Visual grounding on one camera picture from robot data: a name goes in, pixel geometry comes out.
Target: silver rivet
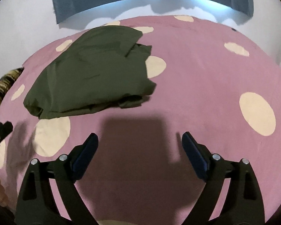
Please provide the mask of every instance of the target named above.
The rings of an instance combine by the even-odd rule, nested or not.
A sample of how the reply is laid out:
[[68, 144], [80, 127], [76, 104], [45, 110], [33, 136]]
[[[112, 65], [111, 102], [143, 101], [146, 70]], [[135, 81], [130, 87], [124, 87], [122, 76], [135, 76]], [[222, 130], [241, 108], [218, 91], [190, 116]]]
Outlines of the silver rivet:
[[249, 161], [246, 158], [243, 158], [242, 162], [245, 163], [245, 164], [249, 164]]
[[36, 163], [38, 163], [38, 160], [36, 158], [31, 161], [32, 165], [35, 165]]
[[60, 161], [65, 161], [67, 159], [67, 155], [63, 154], [59, 157]]
[[212, 158], [215, 159], [216, 161], [221, 159], [221, 157], [218, 154], [213, 154]]

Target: wall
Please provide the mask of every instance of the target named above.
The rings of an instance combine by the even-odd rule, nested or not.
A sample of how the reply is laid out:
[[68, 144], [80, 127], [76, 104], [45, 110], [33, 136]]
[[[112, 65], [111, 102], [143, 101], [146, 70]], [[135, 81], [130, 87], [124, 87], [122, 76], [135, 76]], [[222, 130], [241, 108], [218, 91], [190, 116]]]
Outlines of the wall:
[[281, 67], [281, 2], [254, 0], [254, 7], [249, 19], [205, 0], [125, 0], [81, 12], [57, 25], [52, 0], [1, 0], [0, 77], [54, 40], [112, 20], [148, 15], [192, 15], [231, 26]]

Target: striped pillow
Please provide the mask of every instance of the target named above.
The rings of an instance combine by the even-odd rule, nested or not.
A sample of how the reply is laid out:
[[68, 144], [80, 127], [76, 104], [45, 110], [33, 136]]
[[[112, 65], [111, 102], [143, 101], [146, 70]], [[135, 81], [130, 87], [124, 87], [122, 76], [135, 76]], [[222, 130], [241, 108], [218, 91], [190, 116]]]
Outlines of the striped pillow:
[[14, 82], [18, 79], [23, 70], [24, 68], [11, 70], [0, 79], [0, 105], [4, 96], [8, 90], [10, 90], [11, 86], [13, 86]]

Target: dark green cloth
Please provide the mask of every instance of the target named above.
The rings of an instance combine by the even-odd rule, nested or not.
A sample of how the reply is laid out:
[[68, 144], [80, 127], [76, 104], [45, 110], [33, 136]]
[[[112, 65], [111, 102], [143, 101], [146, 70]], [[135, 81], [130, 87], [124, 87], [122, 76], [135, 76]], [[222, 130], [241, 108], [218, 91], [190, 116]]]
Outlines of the dark green cloth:
[[87, 31], [42, 71], [24, 106], [39, 119], [140, 106], [156, 87], [145, 66], [151, 46], [137, 44], [141, 36], [125, 26]]

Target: yellow dot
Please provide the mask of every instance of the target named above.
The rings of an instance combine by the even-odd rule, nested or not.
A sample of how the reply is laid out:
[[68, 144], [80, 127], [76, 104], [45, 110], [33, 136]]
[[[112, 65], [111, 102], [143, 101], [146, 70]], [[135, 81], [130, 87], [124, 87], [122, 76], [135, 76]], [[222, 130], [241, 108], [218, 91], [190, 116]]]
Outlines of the yellow dot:
[[13, 94], [12, 97], [11, 97], [11, 100], [13, 101], [13, 100], [15, 100], [16, 98], [18, 98], [18, 97], [21, 95], [21, 93], [24, 92], [24, 89], [25, 89], [25, 86], [22, 84], [22, 85], [18, 88], [18, 90], [17, 90], [16, 92], [14, 92], [14, 94]]
[[176, 19], [185, 21], [185, 22], [193, 22], [194, 18], [192, 16], [185, 16], [185, 15], [179, 15], [179, 16], [174, 16]]
[[98, 221], [99, 225], [135, 225], [133, 223], [115, 221], [115, 220], [102, 220]]
[[249, 52], [245, 48], [243, 48], [242, 46], [240, 46], [236, 43], [228, 42], [228, 43], [225, 43], [224, 46], [230, 52], [234, 52], [238, 55], [245, 56], [245, 57], [248, 57], [250, 55]]
[[39, 120], [33, 139], [35, 152], [43, 157], [54, 156], [64, 146], [69, 133], [69, 117]]
[[263, 136], [271, 135], [276, 128], [274, 111], [267, 101], [253, 92], [240, 96], [240, 110], [247, 123]]
[[112, 21], [112, 22], [110, 22], [110, 23], [108, 23], [108, 24], [105, 24], [104, 26], [108, 26], [108, 25], [120, 25], [121, 23], [120, 23], [120, 21]]
[[5, 160], [5, 150], [6, 150], [6, 142], [3, 140], [0, 143], [0, 169], [4, 166], [4, 160]]
[[154, 31], [153, 27], [135, 27], [134, 29], [141, 31], [143, 34], [151, 33]]
[[145, 66], [147, 68], [148, 78], [153, 78], [160, 75], [166, 68], [166, 63], [162, 58], [149, 56], [145, 61]]
[[67, 48], [69, 48], [70, 44], [72, 44], [72, 40], [66, 40], [60, 46], [56, 47], [56, 51], [57, 52], [65, 51]]

